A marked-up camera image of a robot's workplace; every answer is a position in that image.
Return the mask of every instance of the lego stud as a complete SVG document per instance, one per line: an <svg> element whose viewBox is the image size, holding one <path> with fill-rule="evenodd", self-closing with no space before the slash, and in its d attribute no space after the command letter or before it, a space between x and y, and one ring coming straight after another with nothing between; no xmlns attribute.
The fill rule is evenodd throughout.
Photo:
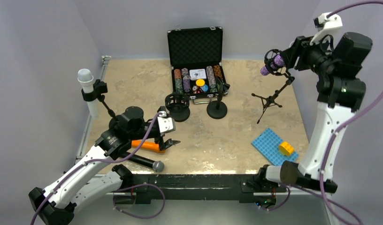
<svg viewBox="0 0 383 225"><path fill-rule="evenodd" d="M279 145L279 151L283 155L290 156L294 152L294 148L288 142L283 142Z"/></svg>

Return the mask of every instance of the table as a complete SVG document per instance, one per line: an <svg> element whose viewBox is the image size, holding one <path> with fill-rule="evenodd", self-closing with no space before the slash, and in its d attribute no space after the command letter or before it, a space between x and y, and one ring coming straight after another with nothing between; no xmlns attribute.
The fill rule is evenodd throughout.
<svg viewBox="0 0 383 225"><path fill-rule="evenodd" d="M299 153L298 162L306 153L308 140L292 86L276 99L283 107L267 109L256 124L262 104L251 93L267 97L286 80L283 76L260 75L263 65L260 60L224 60L226 81L231 85L229 94L223 98L228 108L226 117L214 120L208 116L206 104L190 103L190 118L176 123L176 131L164 137L180 140L180 144L163 154L141 149L137 155L164 162L163 174L254 174L269 163L251 142L271 128ZM104 78L108 86L106 103L116 114L129 106L139 106L145 112L145 120L152 118L172 92L170 68L169 60L111 60ZM110 117L102 104L99 112L100 117L92 123L87 150L108 129ZM124 165L135 174L154 173L132 162ZM112 166L100 173L107 173Z"/></svg>

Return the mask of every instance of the blue building block plate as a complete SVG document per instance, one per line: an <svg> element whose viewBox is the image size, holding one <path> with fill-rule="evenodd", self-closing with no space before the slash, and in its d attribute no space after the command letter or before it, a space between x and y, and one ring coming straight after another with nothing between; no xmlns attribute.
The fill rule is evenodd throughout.
<svg viewBox="0 0 383 225"><path fill-rule="evenodd" d="M278 146L283 140L272 129L267 128L251 144L258 150L272 165L282 165L284 161L294 162L299 154L293 152L290 156L280 153Z"/></svg>

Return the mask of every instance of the orange tube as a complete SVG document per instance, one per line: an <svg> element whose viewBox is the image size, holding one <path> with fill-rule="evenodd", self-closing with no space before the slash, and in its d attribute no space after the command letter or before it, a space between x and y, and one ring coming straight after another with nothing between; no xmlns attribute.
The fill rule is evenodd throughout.
<svg viewBox="0 0 383 225"><path fill-rule="evenodd" d="M140 140L132 141L132 147L135 148L135 147L137 147L139 145L140 145ZM160 148L159 148L158 144L156 144L154 142L144 142L143 145L142 145L142 148L154 151L156 153L164 153L165 152L165 151L160 151Z"/></svg>

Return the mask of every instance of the poker chip case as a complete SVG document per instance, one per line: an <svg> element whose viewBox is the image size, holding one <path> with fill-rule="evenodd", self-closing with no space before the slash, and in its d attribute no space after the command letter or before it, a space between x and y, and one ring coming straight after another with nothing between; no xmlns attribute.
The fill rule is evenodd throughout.
<svg viewBox="0 0 383 225"><path fill-rule="evenodd" d="M190 71L206 69L208 66L219 66L222 80L226 83L222 68L222 27L169 30L167 36L173 92L176 92L176 69L187 68ZM190 80L190 86L194 85L196 85L196 81ZM195 99L209 98L211 101L218 95L218 91L212 92L211 90L202 93L193 93L193 91L186 93L183 90L183 93L188 95L194 104L209 103L208 101L195 102Z"/></svg>

